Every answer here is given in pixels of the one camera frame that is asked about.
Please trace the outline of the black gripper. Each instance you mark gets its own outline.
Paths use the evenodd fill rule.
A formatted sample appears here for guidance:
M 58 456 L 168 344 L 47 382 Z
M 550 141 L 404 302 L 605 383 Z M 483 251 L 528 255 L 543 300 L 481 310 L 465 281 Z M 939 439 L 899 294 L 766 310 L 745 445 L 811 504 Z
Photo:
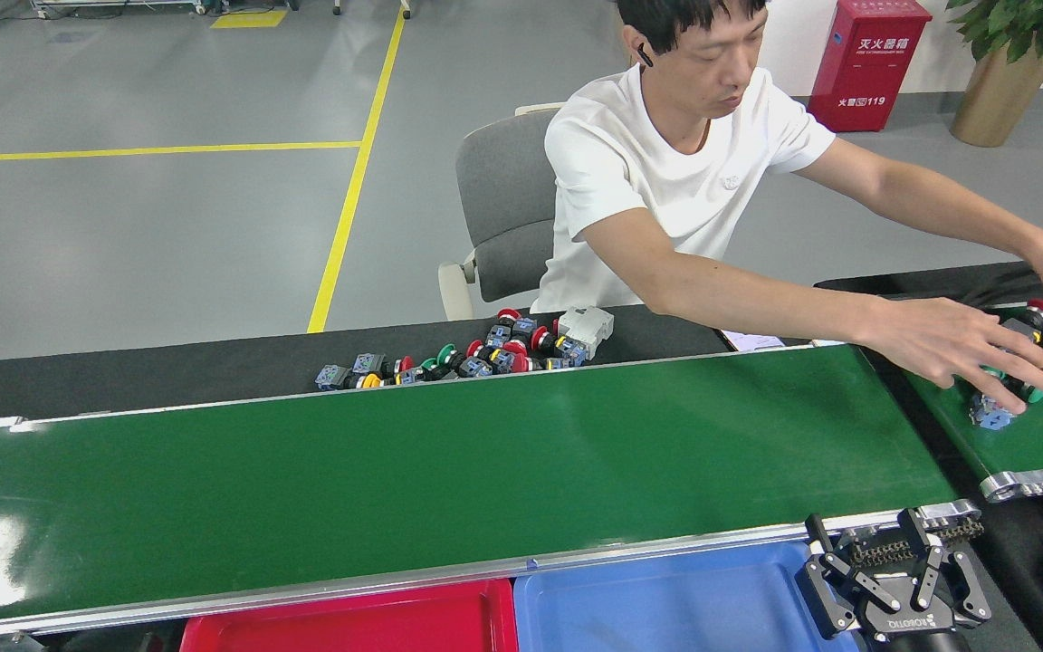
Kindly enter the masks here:
M 809 515 L 806 529 L 812 554 L 796 583 L 824 638 L 858 628 L 868 651 L 968 651 L 956 628 L 977 627 L 992 615 L 967 554 L 948 552 L 924 529 L 918 509 L 901 511 L 901 532 L 915 557 L 914 589 L 905 607 L 880 582 L 843 560 L 822 517 Z M 939 577 L 951 589 L 952 606 L 933 601 Z

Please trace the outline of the person's right hand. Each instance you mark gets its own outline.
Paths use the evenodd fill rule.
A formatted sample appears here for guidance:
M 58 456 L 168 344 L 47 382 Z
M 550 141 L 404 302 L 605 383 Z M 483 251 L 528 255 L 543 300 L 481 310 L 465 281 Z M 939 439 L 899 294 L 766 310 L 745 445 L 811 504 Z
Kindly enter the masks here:
M 888 360 L 936 387 L 950 388 L 956 377 L 968 380 L 985 397 L 1013 414 L 1025 412 L 1025 400 L 1003 387 L 988 369 L 1025 381 L 1043 392 L 1043 349 L 997 318 L 949 300 L 889 301 L 865 298 L 856 342 L 881 352 Z

